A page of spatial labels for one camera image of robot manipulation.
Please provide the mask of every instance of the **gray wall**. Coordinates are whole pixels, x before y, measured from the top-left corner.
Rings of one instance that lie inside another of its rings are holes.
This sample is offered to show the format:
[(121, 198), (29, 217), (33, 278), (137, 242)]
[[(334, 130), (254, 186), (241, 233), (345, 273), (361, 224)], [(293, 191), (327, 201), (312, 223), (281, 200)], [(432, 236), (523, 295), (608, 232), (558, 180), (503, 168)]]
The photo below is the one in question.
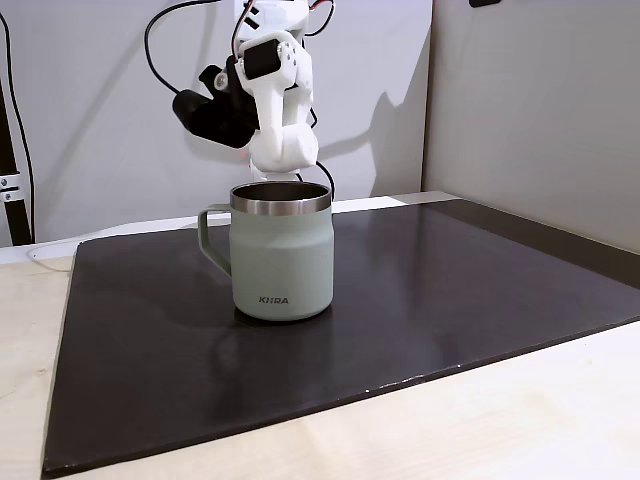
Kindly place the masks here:
[(426, 188), (640, 252), (640, 2), (434, 5)]
[[(40, 241), (193, 215), (250, 181), (246, 151), (184, 132), (171, 112), (170, 92), (147, 68), (144, 28), (177, 2), (0, 0), (12, 28)], [(320, 159), (333, 173), (339, 199), (418, 191), (430, 2), (406, 0), (403, 8), (392, 0), (370, 0), (366, 8), (361, 0), (337, 3), (327, 30), (307, 42)], [(312, 25), (324, 20), (321, 10), (312, 14)], [(157, 68), (179, 88), (196, 87), (207, 64), (229, 55), (232, 14), (231, 0), (174, 12), (152, 38)], [(4, 67), (0, 72), (5, 80)], [(16, 152), (26, 171), (18, 144)], [(325, 182), (317, 169), (303, 175)], [(2, 212), (0, 246), (8, 244)]]

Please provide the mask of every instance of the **mug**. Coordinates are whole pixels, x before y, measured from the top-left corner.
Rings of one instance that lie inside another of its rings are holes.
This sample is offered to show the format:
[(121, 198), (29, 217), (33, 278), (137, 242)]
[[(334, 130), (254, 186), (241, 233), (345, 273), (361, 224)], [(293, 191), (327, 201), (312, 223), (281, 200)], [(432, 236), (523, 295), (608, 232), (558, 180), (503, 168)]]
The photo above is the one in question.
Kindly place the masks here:
[[(209, 212), (231, 212), (231, 261), (209, 243)], [(247, 315), (301, 320), (333, 300), (331, 191), (323, 185), (263, 182), (236, 187), (229, 205), (200, 213), (198, 238), (202, 252), (231, 278), (233, 301)]]

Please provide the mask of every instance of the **mug handle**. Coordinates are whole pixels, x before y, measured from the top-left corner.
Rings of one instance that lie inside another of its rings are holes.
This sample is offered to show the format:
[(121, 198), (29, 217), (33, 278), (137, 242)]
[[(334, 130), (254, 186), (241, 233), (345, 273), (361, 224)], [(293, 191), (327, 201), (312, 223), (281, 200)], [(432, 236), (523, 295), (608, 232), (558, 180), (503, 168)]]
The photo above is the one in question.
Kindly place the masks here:
[(220, 253), (214, 249), (209, 243), (209, 223), (207, 222), (207, 215), (210, 212), (230, 212), (231, 207), (226, 205), (211, 205), (204, 209), (198, 215), (198, 242), (200, 243), (200, 250), (204, 253), (209, 260), (211, 260), (220, 270), (227, 274), (231, 278), (231, 264), (229, 260), (224, 258)]

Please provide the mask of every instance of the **black mat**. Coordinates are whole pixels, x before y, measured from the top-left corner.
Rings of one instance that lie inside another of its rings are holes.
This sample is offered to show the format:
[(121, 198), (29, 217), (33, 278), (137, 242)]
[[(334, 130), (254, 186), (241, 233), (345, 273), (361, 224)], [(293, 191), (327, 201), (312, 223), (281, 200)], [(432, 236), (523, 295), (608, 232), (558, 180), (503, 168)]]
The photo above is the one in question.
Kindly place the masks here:
[[(234, 309), (195, 231), (83, 243), (45, 475), (233, 435), (640, 315), (639, 256), (470, 202), (334, 220), (333, 305), (288, 325)], [(227, 227), (216, 230), (226, 244)]]

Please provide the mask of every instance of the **black cable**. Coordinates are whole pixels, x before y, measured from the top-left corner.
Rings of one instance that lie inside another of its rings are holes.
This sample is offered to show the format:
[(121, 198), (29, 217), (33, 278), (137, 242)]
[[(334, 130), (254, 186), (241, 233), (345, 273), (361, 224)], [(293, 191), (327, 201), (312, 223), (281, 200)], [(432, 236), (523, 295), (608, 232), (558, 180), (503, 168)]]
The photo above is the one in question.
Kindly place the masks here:
[(318, 124), (318, 117), (316, 115), (316, 112), (313, 111), (313, 107), (311, 107), (311, 116), (313, 117), (313, 123), (311, 124), (311, 128), (313, 128)]
[[(313, 117), (313, 123), (311, 124), (311, 128), (313, 128), (318, 124), (318, 116), (316, 115), (316, 112), (313, 111), (313, 107), (311, 107), (311, 116)], [(329, 183), (331, 184), (331, 200), (334, 200), (336, 197), (336, 185), (335, 183), (333, 183), (333, 177), (331, 176), (329, 169), (317, 161), (316, 161), (316, 165), (318, 165), (318, 167), (322, 169), (324, 174), (329, 179)]]
[(156, 76), (158, 80), (160, 80), (160, 83), (162, 83), (165, 87), (167, 87), (176, 95), (180, 93), (180, 91), (176, 87), (171, 85), (169, 82), (167, 82), (164, 78), (162, 78), (162, 75), (158, 73), (158, 71), (156, 70), (156, 67), (153, 65), (153, 61), (151, 60), (151, 53), (149, 52), (149, 34), (151, 33), (151, 29), (153, 28), (153, 26), (158, 20), (164, 17), (167, 13), (171, 13), (174, 10), (178, 10), (179, 8), (184, 8), (184, 7), (191, 7), (193, 5), (204, 5), (206, 3), (215, 3), (219, 1), (220, 0), (193, 0), (190, 2), (178, 3), (176, 5), (172, 5), (168, 8), (165, 8), (163, 11), (161, 11), (159, 14), (153, 17), (149, 22), (149, 25), (147, 25), (147, 29), (144, 31), (144, 53), (147, 56), (147, 63), (149, 63), (149, 68), (151, 69), (151, 72)]
[(16, 120), (20, 127), (20, 136), (22, 137), (22, 145), (24, 147), (24, 154), (27, 158), (27, 167), (29, 169), (29, 188), (31, 189), (31, 241), (36, 243), (36, 193), (35, 185), (33, 181), (33, 165), (31, 164), (31, 153), (29, 152), (29, 145), (27, 144), (27, 135), (24, 132), (24, 124), (22, 123), (22, 117), (20, 116), (20, 110), (18, 109), (18, 101), (16, 100), (16, 92), (13, 87), (13, 67), (11, 66), (11, 35), (9, 35), (9, 25), (7, 24), (4, 15), (0, 13), (0, 20), (4, 25), (5, 41), (7, 45), (7, 76), (9, 77), (9, 92), (11, 93), (11, 103), (13, 103), (13, 111), (16, 114)]
[[(322, 24), (322, 26), (316, 30), (313, 33), (307, 33), (305, 34), (305, 37), (315, 37), (316, 35), (320, 35), (323, 30), (325, 28), (327, 28), (327, 25), (329, 25), (329, 22), (331, 21), (331, 19), (333, 18), (333, 12), (336, 10), (336, 2), (334, 0), (330, 0), (331, 1), (331, 10), (329, 11), (329, 16), (327, 17), (327, 19), (325, 20), (325, 22)], [(318, 0), (317, 2), (315, 2), (313, 5), (311, 5), (311, 9), (314, 9), (317, 5), (319, 5), (320, 3), (323, 3), (322, 0)]]
[(242, 23), (247, 18), (247, 15), (249, 15), (249, 10), (253, 8), (254, 3), (255, 3), (255, 0), (247, 1), (247, 3), (244, 6), (244, 10), (240, 14), (240, 18), (238, 18), (238, 23), (236, 23), (236, 28), (233, 29), (233, 35), (231, 35), (231, 53), (233, 54), (234, 57), (236, 57), (236, 59), (238, 58), (238, 52), (236, 52), (236, 38), (238, 38), (238, 32), (240, 31), (240, 27), (242, 26)]
[(329, 173), (329, 170), (327, 169), (327, 167), (322, 165), (320, 162), (316, 162), (316, 165), (318, 165), (318, 167), (320, 167), (320, 169), (324, 172), (324, 174), (329, 179), (329, 183), (331, 184), (331, 200), (335, 200), (335, 198), (336, 198), (336, 185), (335, 185), (335, 183), (333, 183), (333, 177), (331, 176), (331, 173)]

